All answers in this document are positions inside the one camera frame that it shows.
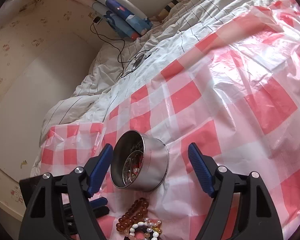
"blue gripper pad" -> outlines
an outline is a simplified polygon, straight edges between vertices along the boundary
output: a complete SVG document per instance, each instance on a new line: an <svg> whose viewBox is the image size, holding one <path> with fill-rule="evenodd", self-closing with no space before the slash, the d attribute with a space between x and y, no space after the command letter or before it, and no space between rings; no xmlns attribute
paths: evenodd
<svg viewBox="0 0 300 240"><path fill-rule="evenodd" d="M212 175L209 172L207 166L201 158L202 153L194 146L190 144L188 147L188 157L191 165L194 169L195 174L200 182L202 190L207 193L210 197L214 195L214 188L212 184Z"/></svg>
<svg viewBox="0 0 300 240"><path fill-rule="evenodd" d="M97 165L90 174L90 183L87 191L91 196L99 191L103 179L106 176L106 173L113 158L112 146L110 144L106 144L106 146L102 149L101 153L99 154L99 157L100 159L97 162Z"/></svg>
<svg viewBox="0 0 300 240"><path fill-rule="evenodd" d="M105 197L100 197L95 200L90 201L92 209L102 207L108 204L108 200Z"/></svg>

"white duvet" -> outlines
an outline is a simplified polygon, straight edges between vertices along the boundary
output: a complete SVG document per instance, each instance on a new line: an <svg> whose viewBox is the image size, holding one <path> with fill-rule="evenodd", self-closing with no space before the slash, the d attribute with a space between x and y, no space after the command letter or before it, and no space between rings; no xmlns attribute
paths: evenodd
<svg viewBox="0 0 300 240"><path fill-rule="evenodd" d="M119 51L105 43L92 62L89 74L72 97L58 102L46 114L40 145L51 126L72 122L103 122L105 116L120 102L220 25L249 10L250 6L267 7L276 1L183 0L172 8L161 25L155 24L153 29L135 42L126 42L122 52L123 61L130 61L143 50L150 50L145 54L151 56L124 78L120 78L122 65L117 61ZM116 41L113 45L122 48L123 41ZM130 72L133 63L124 64L123 75ZM31 176L40 174L40 164L41 150Z"/></svg>

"stainless steel can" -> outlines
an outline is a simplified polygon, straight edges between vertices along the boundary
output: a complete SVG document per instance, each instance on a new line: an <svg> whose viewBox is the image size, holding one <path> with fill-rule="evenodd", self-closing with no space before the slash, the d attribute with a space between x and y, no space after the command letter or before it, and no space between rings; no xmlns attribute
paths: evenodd
<svg viewBox="0 0 300 240"><path fill-rule="evenodd" d="M163 182L168 166L169 154L162 141L130 130L114 147L110 177L117 188L151 191Z"/></svg>

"metal screw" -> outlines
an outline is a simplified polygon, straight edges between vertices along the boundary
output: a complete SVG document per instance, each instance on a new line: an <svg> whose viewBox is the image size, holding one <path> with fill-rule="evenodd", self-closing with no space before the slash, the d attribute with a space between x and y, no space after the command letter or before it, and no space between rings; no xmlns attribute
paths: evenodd
<svg viewBox="0 0 300 240"><path fill-rule="evenodd" d="M83 168L82 168L82 167L76 167L76 168L74 169L74 172L75 172L75 173L82 173L82 172L83 172Z"/></svg>
<svg viewBox="0 0 300 240"><path fill-rule="evenodd" d="M48 179L48 178L50 178L50 176L51 176L51 173L49 173L49 172L47 172L47 173L45 173L45 174L42 175L42 177L44 179Z"/></svg>
<svg viewBox="0 0 300 240"><path fill-rule="evenodd" d="M224 173L224 172L226 172L228 169L225 167L225 166L219 166L218 167L218 171L220 171L220 172L222 172L222 173Z"/></svg>
<svg viewBox="0 0 300 240"><path fill-rule="evenodd" d="M257 178L259 178L259 173L257 173L256 171L253 171L251 173L251 176L257 179Z"/></svg>

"red and white checkered plastic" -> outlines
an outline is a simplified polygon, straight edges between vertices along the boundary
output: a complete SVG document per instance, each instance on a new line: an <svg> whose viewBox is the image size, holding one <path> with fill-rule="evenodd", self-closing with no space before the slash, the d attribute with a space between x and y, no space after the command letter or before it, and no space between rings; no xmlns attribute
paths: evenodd
<svg viewBox="0 0 300 240"><path fill-rule="evenodd" d="M195 239L211 199L187 156L195 142L232 172L258 171L287 239L300 223L300 7L281 0L224 24L115 107L104 123L52 127L42 145L41 172L69 173L134 129L162 140L170 166L152 193L115 188L107 174L100 194L110 214L98 219L108 239L123 239L117 218L132 200L149 199L162 239ZM223 238L231 235L234 197Z"/></svg>

